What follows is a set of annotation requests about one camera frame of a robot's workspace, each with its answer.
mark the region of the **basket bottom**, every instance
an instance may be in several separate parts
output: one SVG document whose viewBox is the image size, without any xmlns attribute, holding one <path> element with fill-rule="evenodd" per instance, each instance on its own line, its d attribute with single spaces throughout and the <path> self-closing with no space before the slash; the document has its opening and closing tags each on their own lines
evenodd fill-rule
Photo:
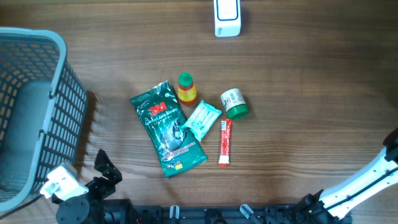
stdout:
<svg viewBox="0 0 398 224">
<path fill-rule="evenodd" d="M 20 191 L 25 186 L 39 140 L 51 82 L 26 83 L 18 92 L 0 148 L 0 190 Z"/>
</svg>

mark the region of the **wooden table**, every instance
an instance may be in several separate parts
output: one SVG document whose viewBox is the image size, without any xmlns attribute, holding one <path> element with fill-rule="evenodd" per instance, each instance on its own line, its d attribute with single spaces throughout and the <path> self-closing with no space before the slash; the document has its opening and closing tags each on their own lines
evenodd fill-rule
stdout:
<svg viewBox="0 0 398 224">
<path fill-rule="evenodd" d="M 124 180 L 111 198 L 136 205 L 295 203 L 354 174 L 398 124 L 398 4 L 243 1 L 241 35 L 214 36 L 213 3 L 4 6 L 0 25 L 50 29 L 88 90 L 80 181 L 104 149 Z M 220 121 L 201 143 L 208 161 L 165 179 L 129 101 L 190 72 L 199 99 L 222 108 L 239 88 L 250 114 L 234 122 L 231 167 L 219 168 Z M 182 107 L 187 116 L 193 108 Z M 353 209 L 355 223 L 396 223 L 398 186 Z M 0 223 L 54 223 L 40 199 Z"/>
</svg>

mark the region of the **small bottle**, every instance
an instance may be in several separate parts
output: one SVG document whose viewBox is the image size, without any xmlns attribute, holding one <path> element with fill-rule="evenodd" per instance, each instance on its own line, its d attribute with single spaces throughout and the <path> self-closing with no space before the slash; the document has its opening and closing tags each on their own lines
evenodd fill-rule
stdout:
<svg viewBox="0 0 398 224">
<path fill-rule="evenodd" d="M 183 72 L 178 78 L 178 98 L 187 106 L 193 105 L 197 100 L 197 90 L 193 84 L 192 76 Z"/>
</svg>

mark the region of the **yellow label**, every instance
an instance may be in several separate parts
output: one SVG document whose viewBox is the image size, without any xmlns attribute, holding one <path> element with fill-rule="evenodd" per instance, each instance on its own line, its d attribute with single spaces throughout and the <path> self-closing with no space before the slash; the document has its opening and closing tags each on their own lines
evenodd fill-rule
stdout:
<svg viewBox="0 0 398 224">
<path fill-rule="evenodd" d="M 192 87 L 190 90 L 182 90 L 178 88 L 178 98 L 182 101 L 189 102 L 195 99 L 197 95 L 197 89 L 195 86 Z"/>
<path fill-rule="evenodd" d="M 175 169 L 177 169 L 177 170 L 179 170 L 181 168 L 182 168 L 182 164 L 179 164 L 179 165 L 175 166 Z"/>
</svg>

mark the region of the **3m logo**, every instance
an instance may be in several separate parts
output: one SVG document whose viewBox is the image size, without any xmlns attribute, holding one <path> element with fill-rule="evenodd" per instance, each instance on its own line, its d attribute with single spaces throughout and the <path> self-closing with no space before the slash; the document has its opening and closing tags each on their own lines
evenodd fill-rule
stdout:
<svg viewBox="0 0 398 224">
<path fill-rule="evenodd" d="M 159 105 L 151 106 L 148 110 L 150 111 L 151 116 L 155 116 L 158 113 L 167 110 L 167 107 L 164 102 L 161 102 Z"/>
</svg>

